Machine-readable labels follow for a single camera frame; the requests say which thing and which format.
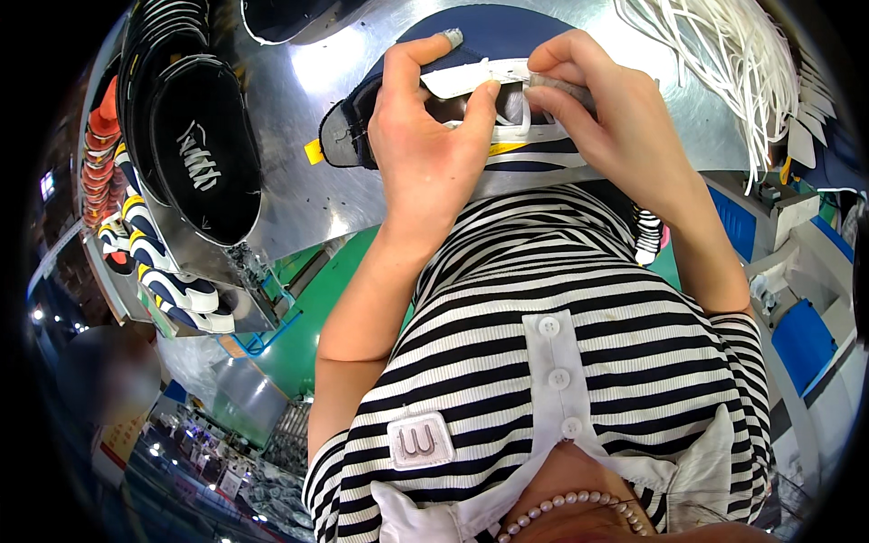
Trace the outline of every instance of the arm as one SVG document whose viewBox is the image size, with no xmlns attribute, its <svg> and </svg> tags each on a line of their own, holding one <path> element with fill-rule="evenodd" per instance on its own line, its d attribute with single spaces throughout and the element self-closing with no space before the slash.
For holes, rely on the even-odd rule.
<svg viewBox="0 0 869 543">
<path fill-rule="evenodd" d="M 668 223 L 682 291 L 707 315 L 745 313 L 753 316 L 748 282 L 706 184 L 698 174 L 699 194 L 691 207 Z"/>
<path fill-rule="evenodd" d="M 471 95 L 455 130 L 423 105 L 420 66 L 451 49 L 438 34 L 395 45 L 384 58 L 368 139 L 383 177 L 387 218 L 320 334 L 308 462 L 350 427 L 386 367 L 417 276 L 447 238 L 486 165 L 497 82 Z"/>
<path fill-rule="evenodd" d="M 563 90 L 531 87 L 526 96 L 564 125 L 589 164 L 670 227 L 685 293 L 707 314 L 750 312 L 739 259 L 652 78 L 614 63 L 583 30 L 542 44 L 528 69 L 591 91 L 598 122 Z"/>
</svg>

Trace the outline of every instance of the pearl necklace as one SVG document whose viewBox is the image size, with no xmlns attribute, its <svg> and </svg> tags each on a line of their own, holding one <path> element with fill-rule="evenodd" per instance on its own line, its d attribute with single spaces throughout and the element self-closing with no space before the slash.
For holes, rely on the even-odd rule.
<svg viewBox="0 0 869 543">
<path fill-rule="evenodd" d="M 522 528 L 531 524 L 531 520 L 552 511 L 553 508 L 561 507 L 566 503 L 576 503 L 577 501 L 591 501 L 592 503 L 600 503 L 602 506 L 608 504 L 616 513 L 627 519 L 631 529 L 638 535 L 648 535 L 648 530 L 643 527 L 640 516 L 627 503 L 620 503 L 618 497 L 610 496 L 607 493 L 601 494 L 597 491 L 590 493 L 583 490 L 580 493 L 568 492 L 566 496 L 558 495 L 551 500 L 544 501 L 540 507 L 531 507 L 527 515 L 519 515 L 519 519 L 515 523 L 507 526 L 507 533 L 502 533 L 498 536 L 498 543 L 508 543 Z"/>
</svg>

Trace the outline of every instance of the hand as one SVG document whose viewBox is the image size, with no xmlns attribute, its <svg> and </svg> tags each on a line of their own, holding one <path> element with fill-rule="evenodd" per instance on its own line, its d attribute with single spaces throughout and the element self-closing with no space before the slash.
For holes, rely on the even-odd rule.
<svg viewBox="0 0 869 543">
<path fill-rule="evenodd" d="M 420 66 L 451 49 L 439 34 L 390 47 L 368 124 L 386 196 L 381 231 L 428 256 L 447 238 L 486 165 L 501 88 L 496 81 L 480 85 L 457 129 L 438 123 L 424 106 L 428 92 L 420 88 Z"/>
<path fill-rule="evenodd" d="M 582 157 L 639 206 L 671 227 L 690 222 L 684 215 L 692 209 L 708 208 L 706 184 L 688 162 L 651 77 L 614 63 L 584 30 L 540 45 L 528 69 L 588 87 L 598 123 L 563 90 L 531 87 L 526 96 L 552 113 Z"/>
</svg>

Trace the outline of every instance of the black and white striped shirt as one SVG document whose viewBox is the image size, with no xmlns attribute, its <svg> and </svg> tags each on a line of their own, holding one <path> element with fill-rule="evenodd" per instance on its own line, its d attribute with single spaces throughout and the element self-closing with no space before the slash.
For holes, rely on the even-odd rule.
<svg viewBox="0 0 869 543">
<path fill-rule="evenodd" d="M 601 463 L 628 482 L 659 533 L 682 529 L 686 516 L 674 502 L 685 498 L 668 489 L 694 490 L 686 482 L 691 467 L 680 463 L 700 454 L 691 450 L 695 443 L 709 447 L 713 427 L 716 435 L 722 428 L 732 435 L 724 441 L 725 465 L 709 475 L 724 474 L 724 498 L 720 507 L 709 493 L 692 500 L 728 520 L 755 518 L 770 454 L 756 325 L 742 314 L 707 318 L 690 297 L 638 266 L 624 214 L 583 186 L 492 198 L 461 213 L 421 274 L 413 319 L 386 370 L 351 427 L 311 464 L 302 498 L 318 541 L 378 540 L 384 517 L 372 481 L 419 508 L 464 507 L 515 484 L 511 475 L 554 445 L 542 442 L 557 428 L 542 428 L 541 415 L 583 408 L 577 416 L 588 434 L 575 442 L 587 453 L 597 450 Z M 575 335 L 560 354 L 532 345 L 548 341 L 536 332 L 542 315 L 561 324 L 553 345 L 564 330 Z M 571 387 L 580 388 L 561 391 L 571 393 L 561 400 L 541 391 L 553 367 L 565 368 Z M 425 413 L 442 415 L 454 456 L 395 469 L 388 424 Z M 709 438 L 700 440 L 704 434 Z M 671 474 L 681 470 L 681 482 L 647 482 L 654 477 L 628 465 L 636 457 L 660 461 Z M 483 528 L 470 540 L 492 540 L 499 523 Z"/>
</svg>

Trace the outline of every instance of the forearm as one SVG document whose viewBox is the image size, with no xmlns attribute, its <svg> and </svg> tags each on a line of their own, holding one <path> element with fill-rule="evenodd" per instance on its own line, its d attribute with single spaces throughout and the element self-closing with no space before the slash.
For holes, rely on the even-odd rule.
<svg viewBox="0 0 869 543">
<path fill-rule="evenodd" d="M 385 360 L 401 330 L 416 279 L 433 253 L 397 242 L 384 224 L 329 314 L 317 358 Z"/>
<path fill-rule="evenodd" d="M 748 313 L 748 283 L 704 183 L 669 223 L 682 291 L 708 315 Z"/>
</svg>

